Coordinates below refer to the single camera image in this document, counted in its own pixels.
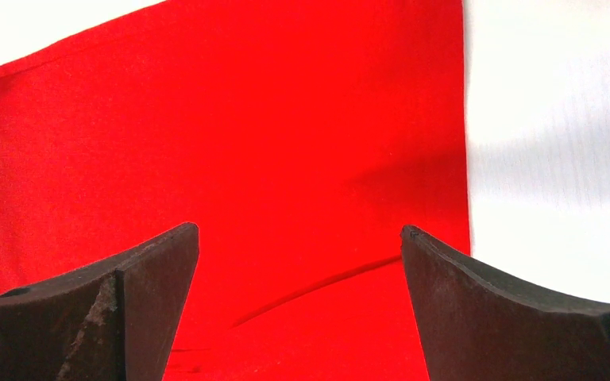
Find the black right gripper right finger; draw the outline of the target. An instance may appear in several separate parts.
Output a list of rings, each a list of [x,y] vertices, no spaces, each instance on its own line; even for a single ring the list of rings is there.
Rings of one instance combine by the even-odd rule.
[[[423,230],[401,256],[432,380],[610,380],[610,303],[538,286]]]

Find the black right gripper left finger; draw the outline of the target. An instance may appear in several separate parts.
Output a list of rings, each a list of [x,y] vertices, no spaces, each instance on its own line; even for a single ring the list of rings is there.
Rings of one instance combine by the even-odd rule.
[[[199,258],[184,223],[0,295],[0,380],[160,380]]]

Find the red t-shirt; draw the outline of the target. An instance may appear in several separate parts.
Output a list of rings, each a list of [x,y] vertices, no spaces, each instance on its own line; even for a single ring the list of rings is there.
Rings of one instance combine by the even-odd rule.
[[[0,66],[0,294],[182,222],[169,380],[424,380],[400,263],[468,252],[459,1],[166,1]]]

